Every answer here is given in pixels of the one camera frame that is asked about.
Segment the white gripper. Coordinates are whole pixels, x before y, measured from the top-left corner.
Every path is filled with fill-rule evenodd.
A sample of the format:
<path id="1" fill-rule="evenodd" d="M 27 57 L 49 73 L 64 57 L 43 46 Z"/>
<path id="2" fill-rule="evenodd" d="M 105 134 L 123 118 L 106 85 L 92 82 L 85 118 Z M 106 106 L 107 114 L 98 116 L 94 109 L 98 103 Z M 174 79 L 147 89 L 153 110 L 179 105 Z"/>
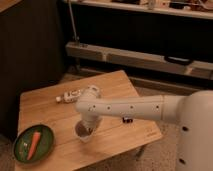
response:
<path id="1" fill-rule="evenodd" d="M 87 131 L 94 131 L 100 124 L 102 118 L 97 115 L 82 114 L 81 115 L 81 125 Z"/>

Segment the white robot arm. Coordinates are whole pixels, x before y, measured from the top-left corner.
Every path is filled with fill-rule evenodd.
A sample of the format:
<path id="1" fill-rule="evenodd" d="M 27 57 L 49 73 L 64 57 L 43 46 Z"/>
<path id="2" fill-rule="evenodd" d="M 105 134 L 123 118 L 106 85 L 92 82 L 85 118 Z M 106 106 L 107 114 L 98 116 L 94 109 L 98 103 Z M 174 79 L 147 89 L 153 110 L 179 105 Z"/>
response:
<path id="1" fill-rule="evenodd" d="M 99 88 L 91 85 L 78 98 L 76 110 L 81 120 L 75 132 L 82 140 L 97 129 L 101 116 L 177 123 L 180 139 L 176 171 L 213 171 L 213 91 L 104 99 Z"/>

